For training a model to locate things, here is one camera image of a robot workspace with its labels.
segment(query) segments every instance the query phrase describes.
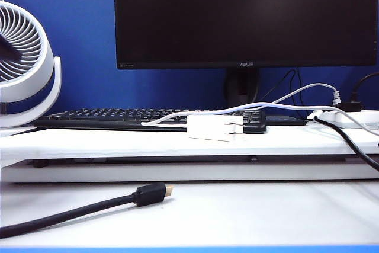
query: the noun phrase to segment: asus logo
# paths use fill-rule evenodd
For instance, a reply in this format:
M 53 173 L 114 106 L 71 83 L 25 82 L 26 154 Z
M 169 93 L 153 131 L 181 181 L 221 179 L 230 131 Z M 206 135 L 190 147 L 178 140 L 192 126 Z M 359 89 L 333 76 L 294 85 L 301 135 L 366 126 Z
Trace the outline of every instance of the asus logo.
M 242 62 L 242 63 L 240 63 L 239 66 L 253 66 L 253 65 L 254 65 L 253 62 Z

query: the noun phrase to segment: power plug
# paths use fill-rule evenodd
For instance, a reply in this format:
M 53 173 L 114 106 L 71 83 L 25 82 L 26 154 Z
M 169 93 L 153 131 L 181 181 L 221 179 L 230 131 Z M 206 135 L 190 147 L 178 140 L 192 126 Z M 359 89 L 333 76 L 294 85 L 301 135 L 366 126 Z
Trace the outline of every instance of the power plug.
M 243 117 L 227 115 L 189 115 L 187 134 L 193 139 L 235 140 L 243 134 Z

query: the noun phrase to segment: white cable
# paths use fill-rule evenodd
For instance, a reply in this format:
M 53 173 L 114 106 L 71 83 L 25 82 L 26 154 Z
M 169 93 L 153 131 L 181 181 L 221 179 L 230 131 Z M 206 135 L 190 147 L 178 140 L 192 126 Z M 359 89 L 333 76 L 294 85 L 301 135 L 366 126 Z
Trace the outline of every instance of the white cable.
M 329 111 L 336 111 L 347 118 L 349 118 L 351 121 L 359 125 L 362 129 L 368 131 L 369 133 L 372 133 L 376 136 L 379 136 L 379 133 L 370 130 L 368 127 L 365 125 L 361 124 L 357 120 L 355 120 L 353 117 L 351 117 L 348 113 L 336 108 L 336 107 L 331 107 L 331 106 L 293 106 L 293 105 L 284 105 L 284 104 L 277 104 L 277 103 L 269 103 L 269 102 L 256 102 L 256 103 L 250 103 L 250 104 L 245 104 L 233 108 L 228 108 L 224 110 L 217 110 L 217 111 L 203 111 L 203 112 L 177 112 L 177 113 L 172 113 L 170 115 L 164 116 L 162 118 L 159 118 L 155 121 L 150 121 L 150 122 L 142 122 L 141 124 L 143 126 L 165 126 L 169 127 L 172 125 L 163 125 L 159 124 L 167 119 L 171 119 L 173 117 L 178 117 L 178 116 L 188 116 L 188 115 L 221 115 L 221 114 L 227 114 L 231 113 L 234 111 L 240 111 L 240 110 L 245 110 L 247 108 L 254 108 L 254 107 L 260 107 L 260 106 L 265 106 L 265 107 L 273 107 L 273 108 L 279 108 L 279 109 L 289 109 L 289 110 L 329 110 Z
M 293 91 L 292 93 L 289 93 L 288 95 L 286 96 L 283 96 L 279 99 L 276 99 L 275 101 L 273 101 L 272 103 L 279 103 L 280 101 L 283 101 L 287 98 L 290 98 L 291 96 L 295 95 L 296 93 L 299 93 L 301 92 L 302 90 L 305 90 L 305 89 L 308 89 L 310 87 L 315 87 L 315 86 L 322 86 L 322 87 L 328 87 L 330 89 L 332 89 L 334 91 L 334 93 L 338 93 L 337 89 L 332 86 L 332 85 L 329 85 L 329 84 L 325 84 L 325 83 L 312 83 L 312 84 L 308 84 L 306 86 L 303 86 L 295 91 Z M 263 109 L 263 108 L 266 108 L 266 106 L 261 106 L 260 107 L 256 107 L 256 108 L 253 108 L 253 109 L 245 109 L 246 111 L 254 111 L 254 110 L 260 110 L 260 109 Z M 160 124 L 160 125 L 157 125 L 158 123 L 160 123 L 162 121 L 158 121 L 158 120 L 155 120 L 155 121 L 152 121 L 152 122 L 148 122 L 148 123 L 142 123 L 143 126 L 159 126 L 159 127 L 186 127 L 185 125 L 174 125 L 174 124 L 171 124 L 171 125 L 167 125 L 167 124 Z
M 286 96 L 283 96 L 283 97 L 281 97 L 281 98 L 279 98 L 279 99 L 276 99 L 275 101 L 273 101 L 273 103 L 279 103 L 279 102 L 281 102 L 281 101 L 283 101 L 283 100 L 285 100 L 285 99 L 287 99 L 287 98 L 290 98 L 291 96 L 293 96 L 293 95 L 295 95 L 295 94 L 301 92 L 302 90 L 308 89 L 308 88 L 310 88 L 310 87 L 315 87 L 315 86 L 328 87 L 328 88 L 330 88 L 330 89 L 333 90 L 333 93 L 334 93 L 335 97 L 336 97 L 336 94 L 338 94 L 338 96 L 339 96 L 339 92 L 338 92 L 338 90 L 337 90 L 334 86 L 332 86 L 332 85 L 325 84 L 325 83 L 312 83 L 312 84 L 308 84 L 308 85 L 306 85 L 306 86 L 303 86 L 303 87 L 299 88 L 298 90 L 295 90 L 295 91 L 293 91 L 292 93 L 289 93 L 289 94 L 286 95 Z M 250 110 L 246 110 L 246 111 L 256 111 L 256 110 L 260 110 L 260 109 L 263 109 L 263 108 L 266 108 L 266 106 L 261 106 L 261 107 L 254 108 L 254 109 L 250 109 Z

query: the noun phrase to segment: blue cubicle partition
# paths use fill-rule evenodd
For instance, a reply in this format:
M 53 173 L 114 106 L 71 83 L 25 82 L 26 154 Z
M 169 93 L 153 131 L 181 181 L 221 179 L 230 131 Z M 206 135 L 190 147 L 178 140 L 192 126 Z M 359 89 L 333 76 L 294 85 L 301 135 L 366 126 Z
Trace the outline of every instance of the blue cubicle partition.
M 31 12 L 43 25 L 53 53 L 62 58 L 63 84 L 50 113 L 81 107 L 119 108 L 223 108 L 224 69 L 121 71 L 116 68 L 114 0 L 6 0 Z M 290 68 L 262 68 L 260 95 L 266 93 Z M 378 71 L 378 64 L 364 67 L 300 68 L 303 84 L 335 85 L 348 99 L 354 83 Z M 289 91 L 288 79 L 266 100 Z M 379 78 L 363 84 L 360 99 L 366 109 L 379 109 Z M 294 88 L 298 87 L 297 78 Z M 9 107 L 36 104 L 39 97 Z M 331 92 L 314 88 L 303 92 L 306 104 L 330 104 Z M 296 114 L 269 110 L 268 113 Z

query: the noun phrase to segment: white power strip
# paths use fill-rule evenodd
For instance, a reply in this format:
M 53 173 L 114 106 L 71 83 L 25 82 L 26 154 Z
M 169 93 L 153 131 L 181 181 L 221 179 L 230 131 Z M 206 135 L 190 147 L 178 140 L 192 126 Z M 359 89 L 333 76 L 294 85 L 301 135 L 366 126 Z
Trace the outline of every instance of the white power strip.
M 360 112 L 348 112 L 355 120 L 370 129 L 379 129 L 379 111 L 363 110 Z M 361 127 L 343 114 L 335 111 L 326 111 L 317 115 L 319 119 L 328 121 L 342 129 L 360 129 Z

